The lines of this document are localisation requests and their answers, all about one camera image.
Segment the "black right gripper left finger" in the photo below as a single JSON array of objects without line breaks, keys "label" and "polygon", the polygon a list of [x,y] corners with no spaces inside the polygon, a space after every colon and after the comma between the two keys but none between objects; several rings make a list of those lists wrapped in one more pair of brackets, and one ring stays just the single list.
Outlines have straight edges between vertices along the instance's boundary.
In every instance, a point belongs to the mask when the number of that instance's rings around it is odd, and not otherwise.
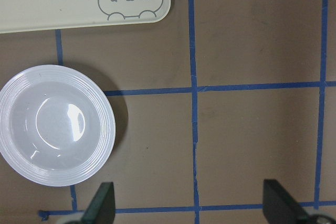
[{"label": "black right gripper left finger", "polygon": [[115,195],[113,182],[101,183],[81,223],[113,223],[115,218]]}]

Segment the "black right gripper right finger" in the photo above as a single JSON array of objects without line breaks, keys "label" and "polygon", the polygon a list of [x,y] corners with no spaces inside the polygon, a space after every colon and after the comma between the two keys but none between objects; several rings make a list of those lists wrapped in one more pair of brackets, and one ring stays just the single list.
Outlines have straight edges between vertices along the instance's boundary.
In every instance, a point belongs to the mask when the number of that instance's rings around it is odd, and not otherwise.
[{"label": "black right gripper right finger", "polygon": [[270,224],[307,223],[308,213],[276,179],[265,179],[262,191],[263,214]]}]

